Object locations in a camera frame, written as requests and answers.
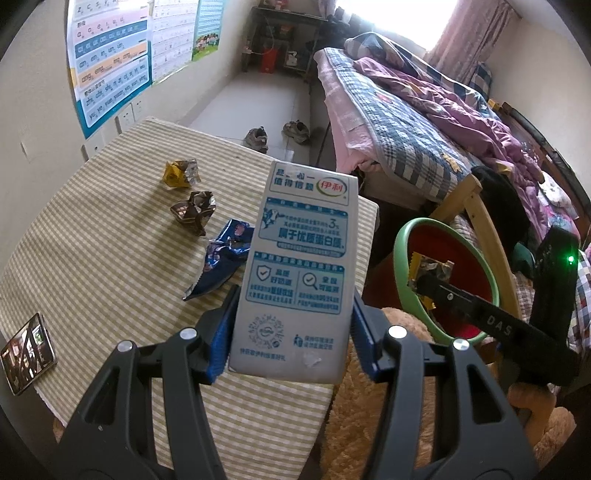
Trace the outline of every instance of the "phone screen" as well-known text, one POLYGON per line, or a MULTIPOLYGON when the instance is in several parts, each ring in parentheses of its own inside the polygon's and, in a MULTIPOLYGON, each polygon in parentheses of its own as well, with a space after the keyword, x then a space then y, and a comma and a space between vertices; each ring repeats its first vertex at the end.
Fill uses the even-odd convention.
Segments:
POLYGON ((36 313, 6 344, 0 356, 12 393, 20 395, 56 363, 43 315, 36 313))

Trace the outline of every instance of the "candy wrapper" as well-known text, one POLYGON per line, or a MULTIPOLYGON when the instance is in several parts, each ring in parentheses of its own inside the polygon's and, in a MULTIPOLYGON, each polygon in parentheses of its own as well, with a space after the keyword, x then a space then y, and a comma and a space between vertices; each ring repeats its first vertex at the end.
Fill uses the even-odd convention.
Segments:
POLYGON ((205 295, 221 287, 238 268, 246 263, 251 249, 254 227, 240 220, 230 220, 205 252, 203 271, 191 285, 183 300, 205 295))
POLYGON ((162 177, 163 182, 169 187, 191 187, 201 181, 197 160, 177 160, 166 162, 166 168, 162 177))
POLYGON ((174 217, 183 225, 193 225, 199 236, 205 236, 205 226, 216 211, 216 199, 213 193, 191 192, 188 200, 170 207, 174 217))

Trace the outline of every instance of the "red container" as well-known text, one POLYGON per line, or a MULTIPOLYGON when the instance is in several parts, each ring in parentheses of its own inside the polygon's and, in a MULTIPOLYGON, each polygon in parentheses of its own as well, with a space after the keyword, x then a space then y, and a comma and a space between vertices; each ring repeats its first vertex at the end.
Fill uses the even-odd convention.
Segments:
POLYGON ((271 48, 262 55, 261 73, 273 73, 279 48, 271 48))

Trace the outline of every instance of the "striped tablecloth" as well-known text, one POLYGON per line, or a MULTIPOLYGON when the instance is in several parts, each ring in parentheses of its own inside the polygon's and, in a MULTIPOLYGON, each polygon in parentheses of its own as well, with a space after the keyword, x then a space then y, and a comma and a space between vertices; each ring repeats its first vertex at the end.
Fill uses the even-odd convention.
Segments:
MULTIPOLYGON (((164 163, 197 158, 200 187, 217 211, 255 222, 268 157, 179 125, 148 119, 118 136, 52 198, 18 244, 0 281, 0 328, 10 338, 44 314, 59 362, 35 387, 66 424, 116 344, 162 342, 219 306, 228 285, 181 300, 202 267, 207 240, 179 225, 169 207, 188 198, 162 181, 164 163)), ((377 205, 359 199, 356 284, 362 289, 377 205)), ((231 279, 241 283, 243 269, 231 279)), ((224 373, 202 389, 207 416, 230 479, 297 478, 322 425, 328 385, 224 373)), ((171 465, 161 384, 154 385, 160 463, 171 465)))

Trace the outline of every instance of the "window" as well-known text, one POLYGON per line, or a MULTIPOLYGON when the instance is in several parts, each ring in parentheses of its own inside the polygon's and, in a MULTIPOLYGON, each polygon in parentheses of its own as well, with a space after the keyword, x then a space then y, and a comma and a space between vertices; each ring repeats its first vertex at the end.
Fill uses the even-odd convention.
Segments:
POLYGON ((337 7, 431 50, 456 3, 457 0, 338 0, 337 7))

